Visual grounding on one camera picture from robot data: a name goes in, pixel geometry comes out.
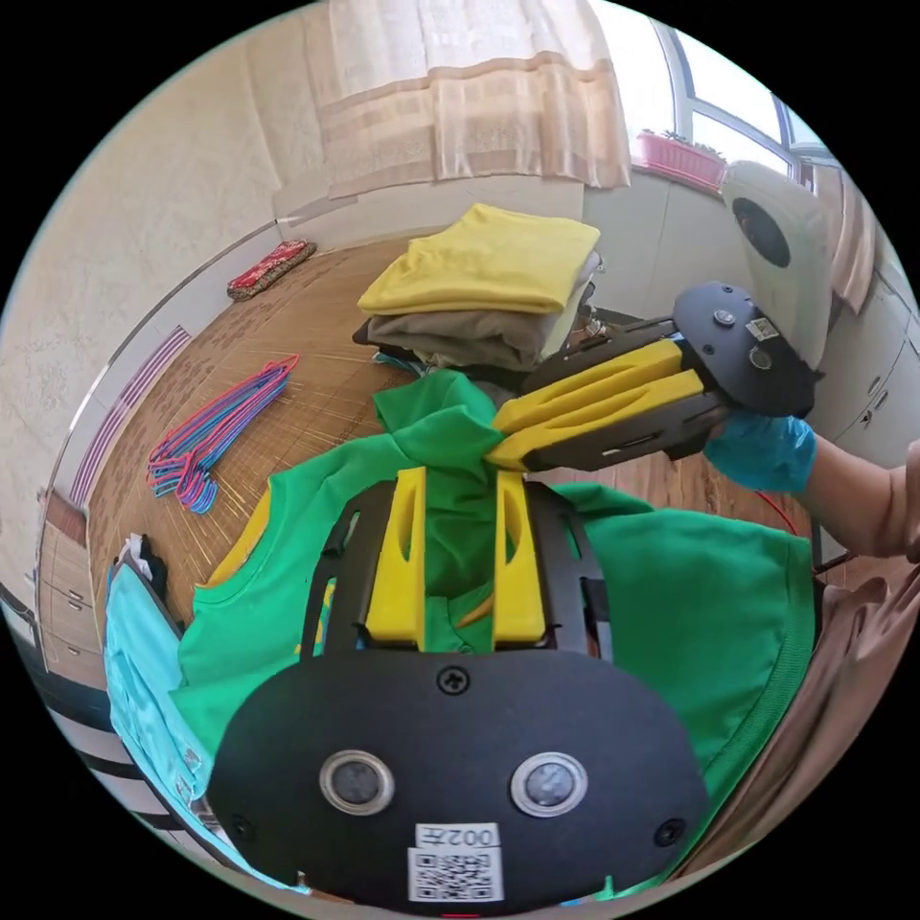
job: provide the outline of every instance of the flower pot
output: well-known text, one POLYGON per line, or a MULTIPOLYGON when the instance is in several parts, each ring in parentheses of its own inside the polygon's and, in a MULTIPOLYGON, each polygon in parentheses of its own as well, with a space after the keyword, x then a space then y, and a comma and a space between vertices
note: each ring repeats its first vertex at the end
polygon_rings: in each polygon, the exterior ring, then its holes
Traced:
POLYGON ((725 175, 725 161, 718 156, 657 134, 640 134, 639 146, 650 170, 719 191, 725 175))

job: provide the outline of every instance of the green shirt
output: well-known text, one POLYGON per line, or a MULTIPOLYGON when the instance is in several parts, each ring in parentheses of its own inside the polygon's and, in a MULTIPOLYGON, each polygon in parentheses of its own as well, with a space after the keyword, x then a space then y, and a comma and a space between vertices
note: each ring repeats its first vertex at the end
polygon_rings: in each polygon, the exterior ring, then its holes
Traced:
MULTIPOLYGON (((386 433, 272 476, 271 516, 255 550, 227 582, 195 593, 195 620, 179 644, 184 680, 172 695, 211 754, 246 697, 296 661, 310 575, 345 504, 399 470, 427 467, 429 649, 491 647, 488 618, 463 631, 454 624, 492 588, 495 471, 483 457, 502 437, 491 425, 495 408, 451 371, 379 393, 375 402, 386 433)), ((616 663, 682 718, 714 815, 808 666, 810 545, 742 521, 657 511, 601 485, 558 492, 586 518, 604 570, 616 663)))

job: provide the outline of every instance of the hand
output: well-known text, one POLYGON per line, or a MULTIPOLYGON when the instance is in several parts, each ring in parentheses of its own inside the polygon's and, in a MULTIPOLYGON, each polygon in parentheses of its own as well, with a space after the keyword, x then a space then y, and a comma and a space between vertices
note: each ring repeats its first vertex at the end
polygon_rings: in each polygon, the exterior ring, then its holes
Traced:
POLYGON ((808 423, 746 412, 730 415, 703 450, 732 482, 758 492, 800 493, 812 474, 817 437, 808 423))

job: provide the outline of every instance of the folded gray shirt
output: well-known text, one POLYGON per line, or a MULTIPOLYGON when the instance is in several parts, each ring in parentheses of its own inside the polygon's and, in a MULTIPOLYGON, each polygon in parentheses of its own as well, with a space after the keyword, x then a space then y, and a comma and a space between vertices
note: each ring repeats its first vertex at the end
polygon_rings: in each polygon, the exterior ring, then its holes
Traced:
POLYGON ((577 298, 601 263, 597 252, 588 256, 572 300, 562 314, 520 313, 508 310, 454 310, 374 316, 367 337, 379 345, 415 352, 428 364, 463 367, 491 364, 513 371, 529 371, 547 357, 549 343, 558 350, 568 338, 578 310, 577 298), (567 329, 560 330, 560 325, 567 329))

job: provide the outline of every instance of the wooden floor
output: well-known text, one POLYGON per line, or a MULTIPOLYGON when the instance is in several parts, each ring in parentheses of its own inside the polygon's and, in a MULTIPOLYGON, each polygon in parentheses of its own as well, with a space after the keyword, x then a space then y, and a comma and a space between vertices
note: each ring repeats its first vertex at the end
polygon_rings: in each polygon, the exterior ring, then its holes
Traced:
MULTIPOLYGON (((346 440, 379 431, 373 394, 410 377, 373 364, 373 351, 353 344, 351 335, 362 321, 358 297, 404 252, 405 243, 384 241, 314 256, 274 287, 226 310, 154 384, 109 454, 89 499, 98 617, 104 617, 108 567, 128 534, 137 533, 149 535, 167 565, 172 615, 190 622, 195 585, 207 581, 240 536, 266 479, 346 440), (173 495, 154 497, 145 481, 146 461, 164 434, 269 361, 290 354, 301 358, 284 394, 220 460, 211 511, 196 515, 173 495)), ((672 464, 657 455, 591 477, 554 471, 542 478, 594 478, 655 506, 786 526, 766 502, 729 483, 701 457, 672 464)), ((809 536, 803 510, 788 498, 775 500, 797 531, 809 536)), ((104 622, 99 625, 102 635, 104 622)))

